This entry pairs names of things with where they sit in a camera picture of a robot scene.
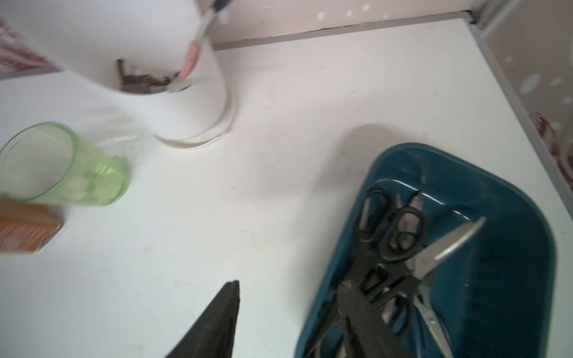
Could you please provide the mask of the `black scissors front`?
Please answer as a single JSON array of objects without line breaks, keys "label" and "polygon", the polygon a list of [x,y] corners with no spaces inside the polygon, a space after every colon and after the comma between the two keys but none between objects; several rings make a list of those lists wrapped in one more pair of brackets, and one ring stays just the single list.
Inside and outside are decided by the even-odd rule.
[{"label": "black scissors front", "polygon": [[391,298],[382,306],[382,319],[397,337],[406,335],[412,321],[410,299],[404,295]]}]

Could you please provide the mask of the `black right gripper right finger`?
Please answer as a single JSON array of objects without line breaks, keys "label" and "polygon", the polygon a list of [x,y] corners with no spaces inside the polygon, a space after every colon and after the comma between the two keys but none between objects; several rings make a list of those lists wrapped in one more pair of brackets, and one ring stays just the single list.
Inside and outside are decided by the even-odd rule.
[{"label": "black right gripper right finger", "polygon": [[412,357],[359,288],[343,281],[337,289],[347,357]]}]

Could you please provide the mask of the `small black scissors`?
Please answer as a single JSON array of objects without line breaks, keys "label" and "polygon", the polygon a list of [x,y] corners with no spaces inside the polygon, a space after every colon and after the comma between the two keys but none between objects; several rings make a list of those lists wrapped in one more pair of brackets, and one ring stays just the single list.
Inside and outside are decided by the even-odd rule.
[{"label": "small black scissors", "polygon": [[465,222],[406,260],[380,263],[378,266],[388,276],[366,294],[369,303],[379,308],[392,298],[401,297],[413,304],[418,286],[427,274],[475,238],[486,221],[482,216],[475,222]]}]

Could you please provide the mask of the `black scissors wide handles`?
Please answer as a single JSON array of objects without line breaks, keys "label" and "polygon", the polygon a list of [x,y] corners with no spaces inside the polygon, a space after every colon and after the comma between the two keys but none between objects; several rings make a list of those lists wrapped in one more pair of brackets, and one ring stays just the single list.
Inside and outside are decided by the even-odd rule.
[{"label": "black scissors wide handles", "polygon": [[378,245],[382,261],[404,261],[423,246],[428,233],[428,223],[422,212],[423,205],[423,195],[419,191],[408,205],[398,208],[392,214]]}]

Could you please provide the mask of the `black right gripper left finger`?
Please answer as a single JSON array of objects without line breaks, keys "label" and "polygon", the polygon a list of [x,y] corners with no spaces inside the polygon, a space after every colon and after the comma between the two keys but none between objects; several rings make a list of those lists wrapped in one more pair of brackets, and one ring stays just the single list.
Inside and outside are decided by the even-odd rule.
[{"label": "black right gripper left finger", "polygon": [[240,283],[227,282],[167,358],[231,358],[240,309]]}]

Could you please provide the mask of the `teal plastic storage box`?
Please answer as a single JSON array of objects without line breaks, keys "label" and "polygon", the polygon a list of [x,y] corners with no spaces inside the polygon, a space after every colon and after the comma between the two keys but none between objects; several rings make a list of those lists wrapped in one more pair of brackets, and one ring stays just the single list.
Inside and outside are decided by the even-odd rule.
[{"label": "teal plastic storage box", "polygon": [[371,165],[334,250],[295,349],[304,357],[334,286],[352,262],[354,228],[366,194],[381,188],[424,196],[429,240],[479,216],[484,229],[437,270],[431,301],[456,357],[543,357],[556,248],[540,209],[511,183],[432,146],[403,143]]}]

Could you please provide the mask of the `large black scissors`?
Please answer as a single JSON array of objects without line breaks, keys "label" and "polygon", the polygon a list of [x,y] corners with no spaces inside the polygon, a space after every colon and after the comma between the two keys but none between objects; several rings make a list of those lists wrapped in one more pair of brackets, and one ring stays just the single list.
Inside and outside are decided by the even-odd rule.
[{"label": "large black scissors", "polygon": [[386,226],[388,217],[394,211],[392,196],[381,188],[371,188],[361,205],[359,216],[352,224],[349,263],[338,278],[329,283],[327,301],[321,305],[313,332],[305,346],[304,356],[318,357],[319,348],[328,331],[339,320],[337,287],[343,280],[352,280],[361,284],[366,275],[374,268],[378,255],[375,251],[381,238],[381,231]]}]

